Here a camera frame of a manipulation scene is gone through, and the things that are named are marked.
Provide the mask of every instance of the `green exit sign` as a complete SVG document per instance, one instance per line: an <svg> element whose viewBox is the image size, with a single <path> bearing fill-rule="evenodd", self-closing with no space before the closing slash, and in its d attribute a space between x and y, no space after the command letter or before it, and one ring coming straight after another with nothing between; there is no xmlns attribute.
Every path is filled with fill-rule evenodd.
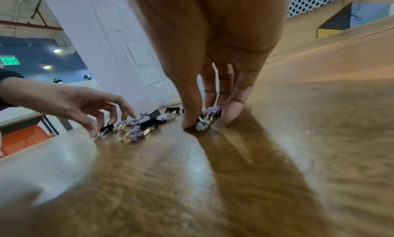
<svg viewBox="0 0 394 237"><path fill-rule="evenodd" d="M0 57L0 62L3 63L4 66L21 64L16 57Z"/></svg>

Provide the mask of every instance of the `orange chair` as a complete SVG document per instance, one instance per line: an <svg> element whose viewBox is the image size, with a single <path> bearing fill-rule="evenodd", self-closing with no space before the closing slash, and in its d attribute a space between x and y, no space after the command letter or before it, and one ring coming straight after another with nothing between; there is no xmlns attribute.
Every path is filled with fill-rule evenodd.
<svg viewBox="0 0 394 237"><path fill-rule="evenodd" d="M2 157L44 142L45 140L52 137L54 137L54 135L48 135L39 126L30 126L28 128L7 134L2 137L2 146L0 148L1 152L3 153Z"/></svg>

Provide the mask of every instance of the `red beam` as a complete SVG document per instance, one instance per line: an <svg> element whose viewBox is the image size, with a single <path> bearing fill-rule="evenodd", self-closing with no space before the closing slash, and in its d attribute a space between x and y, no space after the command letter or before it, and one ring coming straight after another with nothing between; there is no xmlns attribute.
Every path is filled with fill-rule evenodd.
<svg viewBox="0 0 394 237"><path fill-rule="evenodd" d="M17 22L9 22L9 21L2 21L0 20L0 26L11 26L11 27L23 27L23 28L30 28L36 30L52 30L52 31L63 31L62 28L58 27L51 27L51 26L43 26L43 25L32 25L29 23L17 23Z"/></svg>

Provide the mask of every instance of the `ceiling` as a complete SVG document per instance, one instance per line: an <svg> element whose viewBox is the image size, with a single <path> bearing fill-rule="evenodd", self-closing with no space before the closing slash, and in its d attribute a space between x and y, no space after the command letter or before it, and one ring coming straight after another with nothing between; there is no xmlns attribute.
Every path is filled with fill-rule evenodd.
<svg viewBox="0 0 394 237"><path fill-rule="evenodd" d="M56 20L55 15L45 2L41 1L39 12L44 21L40 18L39 14L35 14L34 10L39 3L39 0L0 0L0 20L17 22L17 23L30 23L32 25L41 25L50 27L61 28L61 25ZM54 39L60 46L71 46L70 40L64 32L38 30L25 27L10 27L0 25L0 36L10 36L18 38L47 38Z"/></svg>

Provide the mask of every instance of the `paper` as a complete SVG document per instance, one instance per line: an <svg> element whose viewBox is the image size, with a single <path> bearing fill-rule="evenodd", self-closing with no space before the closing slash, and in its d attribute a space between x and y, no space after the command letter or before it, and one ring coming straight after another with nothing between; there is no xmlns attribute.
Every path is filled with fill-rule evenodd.
<svg viewBox="0 0 394 237"><path fill-rule="evenodd" d="M96 11L100 21L107 30L121 31L121 23L118 11L115 7L103 7L96 5Z"/></svg>
<svg viewBox="0 0 394 237"><path fill-rule="evenodd" d="M130 50L136 65L151 63L151 60L149 59L145 51L145 48L144 46L142 46L142 44L129 43L127 47Z"/></svg>
<svg viewBox="0 0 394 237"><path fill-rule="evenodd" d="M161 81L160 75L155 68L144 68L138 70L138 74L145 86Z"/></svg>

